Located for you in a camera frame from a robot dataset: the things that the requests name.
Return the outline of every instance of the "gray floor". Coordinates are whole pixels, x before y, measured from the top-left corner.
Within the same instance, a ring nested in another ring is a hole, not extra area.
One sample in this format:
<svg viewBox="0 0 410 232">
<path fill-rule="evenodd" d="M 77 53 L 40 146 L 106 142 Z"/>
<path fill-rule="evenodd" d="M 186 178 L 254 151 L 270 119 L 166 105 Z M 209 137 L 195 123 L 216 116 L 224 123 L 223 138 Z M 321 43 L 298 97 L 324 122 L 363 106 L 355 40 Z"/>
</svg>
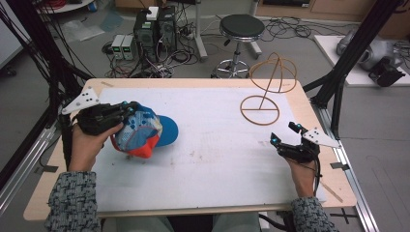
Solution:
<svg viewBox="0 0 410 232">
<path fill-rule="evenodd" d="M 70 43 L 73 51 L 84 65 L 98 77 L 104 77 L 109 71 L 109 61 L 101 52 L 107 42 L 112 41 L 116 34 L 132 32 L 132 20 L 121 20 L 109 8 L 100 9 L 89 14 L 79 10 L 70 14 L 61 14 L 62 23 L 79 19 L 86 26 L 102 25 L 109 28 L 96 38 L 84 42 Z M 202 28 L 217 20 L 209 17 L 202 20 Z M 204 34 L 218 34 L 218 23 L 212 23 Z M 346 33 L 351 27 L 337 28 Z M 330 32 L 319 29 L 322 33 Z M 223 59 L 232 57 L 235 44 L 224 47 L 225 38 L 204 36 L 203 41 L 209 58 L 203 63 L 182 66 L 175 69 L 173 77 L 209 78 L 214 66 Z M 301 38 L 258 42 L 263 54 L 255 60 L 247 47 L 241 54 L 242 60 L 250 65 L 265 61 L 272 52 L 292 60 L 298 69 L 298 79 L 302 85 L 328 73 L 332 66 L 312 41 Z M 12 65 L 17 76 L 0 76 L 0 167 L 3 168 L 25 135 L 47 107 L 47 85 L 30 58 L 22 53 Z M 352 167 L 365 194 L 367 203 L 375 217 L 380 231 L 408 231 L 410 228 L 410 121 L 408 100 L 409 87 L 391 88 L 349 88 L 344 89 L 343 104 L 340 115 L 340 136 Z M 317 90 L 307 93 L 309 97 Z M 0 217 L 1 231 L 44 231 L 42 222 L 27 221 L 22 214 L 40 175 L 34 173 L 28 177 L 8 210 Z M 346 214 L 356 215 L 354 209 L 344 209 Z M 341 214 L 341 209 L 327 210 L 329 214 Z M 332 221 L 340 231 L 362 231 L 359 221 L 350 217 L 346 223 L 343 217 L 332 217 Z"/>
</svg>

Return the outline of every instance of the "black pole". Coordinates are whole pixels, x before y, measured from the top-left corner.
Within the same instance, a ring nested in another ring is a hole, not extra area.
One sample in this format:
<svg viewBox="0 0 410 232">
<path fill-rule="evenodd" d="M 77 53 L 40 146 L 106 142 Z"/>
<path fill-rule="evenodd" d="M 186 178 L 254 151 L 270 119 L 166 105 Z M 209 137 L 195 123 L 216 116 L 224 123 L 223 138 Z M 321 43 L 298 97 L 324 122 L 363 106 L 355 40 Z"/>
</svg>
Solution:
<svg viewBox="0 0 410 232">
<path fill-rule="evenodd" d="M 399 6 L 399 2 L 400 0 L 377 0 L 334 68 L 327 75 L 304 86 L 304 90 L 307 92 L 322 85 L 317 95 L 311 99 L 311 103 L 320 108 L 326 108 L 329 100 L 335 95 L 331 130 L 337 139 L 339 139 L 338 123 L 344 81 L 383 25 Z"/>
</svg>

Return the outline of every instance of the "white board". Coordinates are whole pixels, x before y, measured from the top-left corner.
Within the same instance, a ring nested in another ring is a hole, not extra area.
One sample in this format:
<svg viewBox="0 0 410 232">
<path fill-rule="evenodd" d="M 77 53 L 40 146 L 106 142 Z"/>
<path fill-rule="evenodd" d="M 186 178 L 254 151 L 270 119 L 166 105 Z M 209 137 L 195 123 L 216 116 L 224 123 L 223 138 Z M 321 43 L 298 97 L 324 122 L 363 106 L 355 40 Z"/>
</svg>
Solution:
<svg viewBox="0 0 410 232">
<path fill-rule="evenodd" d="M 150 159 L 115 151 L 110 141 L 98 155 L 99 212 L 199 209 L 289 203 L 297 197 L 290 169 L 269 142 L 271 132 L 299 144 L 287 127 L 294 121 L 284 95 L 271 126 L 248 122 L 241 101 L 263 95 L 258 88 L 104 89 L 102 103 L 138 101 L 179 127 L 177 140 L 154 149 Z M 326 200 L 320 188 L 318 197 Z"/>
<path fill-rule="evenodd" d="M 338 58 L 340 58 L 337 53 L 337 44 L 343 39 L 343 36 L 314 36 L 317 45 L 325 53 L 328 60 L 334 66 Z M 398 71 L 405 73 L 406 75 L 400 78 L 390 87 L 395 86 L 410 86 L 410 75 L 402 68 L 398 68 Z M 346 77 L 346 85 L 349 87 L 378 87 L 370 77 L 368 77 L 368 72 L 363 70 L 359 65 L 353 67 L 352 71 Z"/>
</svg>

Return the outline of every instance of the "patterned sleeve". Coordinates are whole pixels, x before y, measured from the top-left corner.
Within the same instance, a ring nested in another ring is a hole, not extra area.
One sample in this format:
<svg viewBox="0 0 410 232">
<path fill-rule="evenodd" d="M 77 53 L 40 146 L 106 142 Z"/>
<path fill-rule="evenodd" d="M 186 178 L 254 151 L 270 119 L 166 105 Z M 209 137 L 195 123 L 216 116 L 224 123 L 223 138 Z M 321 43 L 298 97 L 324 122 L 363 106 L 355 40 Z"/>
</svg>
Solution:
<svg viewBox="0 0 410 232">
<path fill-rule="evenodd" d="M 291 203 L 297 231 L 338 231 L 316 197 L 302 197 Z"/>
<path fill-rule="evenodd" d="M 95 172 L 61 173 L 48 199 L 48 231 L 100 231 Z"/>
</svg>

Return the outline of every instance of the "baseball cap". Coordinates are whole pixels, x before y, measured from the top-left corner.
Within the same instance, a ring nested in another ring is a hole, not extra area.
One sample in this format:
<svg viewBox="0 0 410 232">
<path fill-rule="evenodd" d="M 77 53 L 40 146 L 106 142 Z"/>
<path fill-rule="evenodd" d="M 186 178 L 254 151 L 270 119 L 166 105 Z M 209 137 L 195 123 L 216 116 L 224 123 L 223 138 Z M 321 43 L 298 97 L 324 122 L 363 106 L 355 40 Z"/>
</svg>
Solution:
<svg viewBox="0 0 410 232">
<path fill-rule="evenodd" d="M 155 147 L 169 145 L 178 137 L 178 126 L 171 118 L 157 115 L 139 102 L 123 123 L 124 127 L 111 135 L 111 142 L 116 150 L 132 156 L 148 159 Z"/>
</svg>

